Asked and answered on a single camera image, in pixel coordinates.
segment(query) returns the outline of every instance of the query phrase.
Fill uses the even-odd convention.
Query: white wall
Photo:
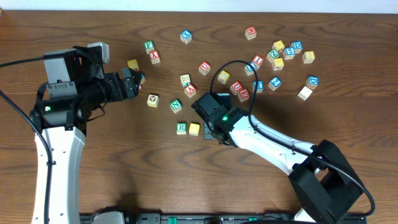
[[[0,0],[5,10],[398,13],[398,0]]]

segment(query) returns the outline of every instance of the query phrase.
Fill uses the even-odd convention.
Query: wooden cube
[[[180,76],[180,79],[182,87],[187,87],[189,84],[191,84],[191,79],[189,77],[189,74]]]
[[[276,50],[271,50],[270,52],[268,52],[267,54],[267,60],[272,63],[274,62],[275,59],[279,58],[279,53]]]
[[[246,36],[246,38],[248,40],[254,39],[254,38],[256,38],[257,30],[254,27],[249,27],[246,29],[246,32],[244,33],[244,35]]]
[[[243,86],[239,81],[234,82],[229,88],[231,92],[236,96],[239,91],[243,90]]]
[[[199,72],[202,73],[203,75],[207,75],[207,73],[210,72],[210,68],[211,68],[211,65],[209,63],[202,62],[199,65]]]
[[[193,124],[189,126],[189,134],[193,136],[198,136],[199,135],[199,130],[200,130],[200,125],[199,124]]]
[[[285,63],[282,58],[277,58],[272,63],[272,69],[274,69],[274,71],[281,70],[284,66],[285,66]]]
[[[252,89],[253,92],[255,87],[256,87],[256,81],[253,82],[253,89]],[[257,85],[257,93],[261,93],[263,90],[264,90],[264,82],[262,80],[259,80],[259,84]]]
[[[141,82],[139,84],[142,85],[142,84],[144,84],[145,81],[146,81],[145,75],[142,73],[141,74]]]
[[[144,42],[144,47],[145,47],[145,50],[146,50],[147,54],[155,51],[154,42],[151,41],[151,40],[148,40],[147,42]]]
[[[187,134],[186,123],[177,123],[177,134]]]
[[[272,49],[278,51],[278,53],[282,53],[285,49],[285,45],[281,40],[278,40],[272,45]]]
[[[151,107],[157,107],[157,105],[159,104],[159,97],[156,95],[150,94],[148,96],[147,104],[148,104],[148,106],[151,106]]]
[[[284,59],[285,60],[293,59],[295,54],[296,53],[294,53],[293,47],[286,47],[284,50]]]
[[[254,64],[254,62],[250,62],[250,65],[255,69],[255,71],[257,71],[257,67]],[[253,75],[254,74],[254,70],[249,66],[249,65],[245,65],[244,66],[244,71],[246,72],[246,74],[248,76]]]
[[[313,51],[311,52],[304,52],[303,54],[303,62],[304,63],[312,63],[315,60],[315,54]]]
[[[296,54],[300,53],[301,50],[303,49],[303,45],[301,44],[301,41],[292,42],[290,47],[293,47],[294,53],[296,53]]]
[[[137,59],[132,59],[132,60],[128,61],[127,64],[129,65],[129,68],[131,68],[135,71],[139,71]]]
[[[257,69],[259,69],[260,66],[262,65],[262,63],[264,62],[264,59],[262,57],[256,55],[256,56],[254,56],[254,59],[252,62],[256,65]]]
[[[238,98],[239,98],[240,102],[244,102],[244,101],[248,100],[250,98],[250,93],[249,93],[248,89],[243,89],[243,90],[239,91]]]
[[[224,70],[220,72],[218,75],[218,81],[222,84],[225,85],[225,83],[228,81],[230,74]]]
[[[309,76],[307,82],[305,83],[305,86],[314,90],[318,86],[318,84],[319,84],[318,77]]]
[[[182,110],[182,104],[179,100],[174,100],[170,103],[170,108],[173,110],[174,113],[177,113]]]
[[[152,64],[160,63],[160,56],[157,50],[149,53],[149,57]]]
[[[306,100],[311,95],[311,93],[312,90],[305,86],[298,94],[298,97],[300,97],[303,100]]]
[[[182,31],[180,38],[181,38],[182,42],[187,44],[192,40],[192,34],[188,30],[184,30],[184,31]]]
[[[195,94],[197,93],[197,89],[192,84],[189,84],[187,87],[184,88],[184,92],[189,98],[191,98],[195,96]]]
[[[275,91],[280,87],[280,84],[282,84],[282,81],[278,79],[278,77],[274,77],[268,84],[268,87],[272,90]]]

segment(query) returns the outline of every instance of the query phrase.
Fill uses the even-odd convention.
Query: wooden table surface
[[[244,30],[255,26],[257,37]],[[184,29],[193,33],[185,45]],[[88,125],[80,164],[80,212],[120,205],[134,211],[165,213],[297,212],[300,208],[286,175],[244,149],[219,146],[199,137],[178,136],[177,121],[200,122],[190,105],[210,87],[211,76],[230,60],[263,57],[272,43],[301,40],[316,59],[303,64],[302,53],[273,72],[267,61],[259,78],[278,76],[275,92],[258,94],[253,114],[264,124],[303,141],[327,139],[346,156],[372,193],[377,209],[369,223],[398,222],[398,16],[363,14],[44,12],[4,11],[0,17],[0,62],[38,57],[44,52],[109,44],[106,72],[120,71],[136,58],[147,75],[134,100],[111,103],[106,116]],[[152,65],[143,43],[153,40],[161,63]],[[211,73],[203,76],[206,60]],[[229,91],[239,80],[251,89],[253,76],[230,65]],[[197,95],[188,98],[180,75],[189,73]],[[309,75],[320,85],[307,101],[297,98]],[[39,85],[47,81],[43,62],[5,67],[0,89],[26,113]],[[147,96],[160,96],[158,108]],[[174,114],[169,103],[180,99]],[[233,103],[248,109],[249,102]],[[34,208],[37,153],[25,121],[0,100],[0,222],[30,223]],[[351,211],[370,208],[363,195]]]

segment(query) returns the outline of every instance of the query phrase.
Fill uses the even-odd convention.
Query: wood grain
[[[258,31],[250,41],[244,37],[248,26]],[[188,45],[179,38],[184,29],[193,33]],[[300,204],[289,180],[272,164],[206,141],[202,130],[199,137],[178,136],[175,123],[200,121],[190,105],[209,90],[222,64],[265,57],[277,40],[286,45],[301,40],[317,59],[304,65],[296,56],[278,72],[264,62],[260,79],[267,83],[277,75],[283,84],[258,94],[254,115],[294,138],[337,144],[376,200],[369,223],[397,223],[397,29],[397,15],[6,11],[0,17],[0,62],[102,41],[111,49],[107,72],[120,71],[135,58],[146,73],[138,98],[108,105],[107,116],[88,125],[81,212],[110,205],[173,213],[296,212]],[[154,41],[160,64],[151,64],[145,40]],[[205,77],[198,71],[204,60],[212,66]],[[231,78],[227,85],[216,82],[217,91],[229,91],[236,80],[251,86],[253,77],[243,65],[226,70]],[[193,98],[180,87],[179,77],[186,73],[198,87]],[[319,76],[320,86],[299,101],[309,75]],[[28,113],[46,79],[42,62],[5,67],[0,89]],[[146,105],[150,93],[160,96],[158,108]],[[169,103],[176,98],[183,110],[174,114]],[[37,175],[34,134],[3,101],[0,110],[0,220],[29,223]],[[365,196],[352,207],[368,209]]]

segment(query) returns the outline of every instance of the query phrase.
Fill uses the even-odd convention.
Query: alphabet cube
[[[155,51],[154,42],[151,41],[151,40],[148,40],[147,42],[144,42],[144,47],[145,47],[145,50],[146,50],[147,54]]]
[[[177,123],[177,134],[187,134],[186,123]]]
[[[257,30],[254,27],[249,27],[246,29],[246,32],[244,33],[244,35],[246,36],[246,38],[248,40],[254,39],[254,38],[256,38]]]
[[[220,72],[218,75],[218,81],[222,84],[225,85],[225,83],[228,81],[230,74],[224,70]]]
[[[301,50],[303,49],[303,45],[301,44],[301,41],[292,42],[290,47],[293,47],[294,53],[296,53],[296,54],[300,53]]]
[[[255,69],[255,71],[257,71],[257,67],[256,67],[256,65],[254,64],[254,62],[250,62],[250,65]],[[246,65],[246,66],[244,67],[244,71],[246,72],[246,74],[247,74],[248,76],[254,74],[254,70],[253,70],[249,65]]]
[[[150,61],[152,62],[152,64],[156,64],[156,63],[160,62],[160,57],[159,57],[159,53],[157,50],[149,53],[149,57],[150,57]]]
[[[139,71],[137,59],[132,59],[132,60],[128,61],[127,64],[129,65],[129,68],[131,68],[135,71]]]
[[[189,74],[180,76],[180,79],[182,87],[187,87],[189,84],[191,84],[191,79],[189,78]]]
[[[285,49],[285,45],[281,40],[278,40],[277,42],[274,43],[272,49],[278,51],[278,53],[282,53]]]
[[[260,66],[262,65],[262,63],[264,62],[264,59],[258,55],[254,56],[253,61],[254,64],[256,65],[257,69],[260,68]]]
[[[243,90],[243,86],[239,81],[234,82],[229,88],[231,92],[236,96],[239,91]]]
[[[189,98],[191,98],[195,96],[195,94],[197,93],[197,89],[192,84],[189,84],[187,87],[184,88],[184,92]]]
[[[203,75],[207,75],[207,73],[210,72],[210,68],[211,68],[211,66],[210,66],[209,63],[207,63],[207,62],[202,62],[202,63],[199,65],[199,72],[202,73]]]
[[[192,34],[188,30],[184,30],[184,31],[182,31],[180,38],[181,38],[182,42],[187,44],[192,40]]]
[[[256,87],[256,81],[253,82],[253,92]],[[259,80],[259,84],[257,85],[257,93],[261,93],[264,90],[264,82]]]
[[[189,126],[189,134],[193,136],[198,136],[199,135],[199,130],[200,130],[200,125],[199,124],[193,124]]]
[[[272,90],[275,91],[280,87],[280,84],[282,84],[282,81],[278,79],[278,77],[274,77],[268,84],[268,87]]]
[[[243,89],[239,91],[238,98],[240,102],[244,102],[250,98],[250,93],[248,89]]]
[[[182,110],[182,104],[179,100],[174,100],[173,102],[171,102],[170,107],[174,113],[177,113],[180,110]]]
[[[319,78],[310,76],[305,83],[305,86],[314,90],[319,84]]]
[[[315,60],[315,54],[313,51],[311,52],[304,52],[303,54],[303,62],[304,63],[312,63]]]
[[[141,82],[139,84],[142,85],[142,84],[144,84],[145,81],[146,81],[145,75],[142,73],[141,74]]]
[[[148,96],[147,104],[148,104],[148,106],[151,106],[151,107],[157,107],[157,105],[159,104],[159,97],[156,95],[150,94]]]
[[[279,53],[276,50],[271,50],[270,52],[268,52],[267,54],[267,60],[272,63],[274,62],[275,59],[279,58]]]
[[[285,63],[282,58],[277,58],[272,63],[272,69],[274,69],[274,71],[281,70],[284,66],[285,66]]]
[[[311,93],[312,90],[305,86],[298,94],[298,97],[300,97],[303,100],[306,100],[311,95]]]
[[[284,50],[284,59],[285,60],[290,60],[294,58],[294,49],[292,47],[286,47]]]

